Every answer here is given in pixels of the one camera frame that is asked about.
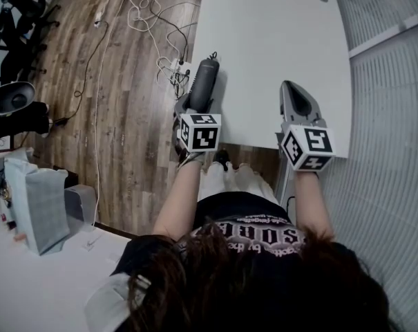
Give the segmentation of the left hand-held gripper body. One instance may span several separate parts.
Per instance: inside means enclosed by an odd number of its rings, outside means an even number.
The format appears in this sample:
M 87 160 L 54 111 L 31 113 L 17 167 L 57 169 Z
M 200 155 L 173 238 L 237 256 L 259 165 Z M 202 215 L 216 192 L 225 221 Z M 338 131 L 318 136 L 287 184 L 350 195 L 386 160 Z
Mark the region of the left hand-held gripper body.
M 213 113 L 181 113 L 173 122 L 173 143 L 179 165 L 216 151 L 220 140 L 222 116 Z

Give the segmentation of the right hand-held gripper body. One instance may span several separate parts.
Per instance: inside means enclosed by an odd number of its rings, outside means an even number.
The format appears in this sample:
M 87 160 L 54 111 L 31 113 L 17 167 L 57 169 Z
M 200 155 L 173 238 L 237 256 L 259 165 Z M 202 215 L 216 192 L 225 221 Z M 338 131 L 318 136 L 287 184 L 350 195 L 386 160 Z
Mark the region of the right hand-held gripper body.
M 322 118 L 304 123 L 283 121 L 279 154 L 296 172 L 321 172 L 336 156 L 334 132 Z

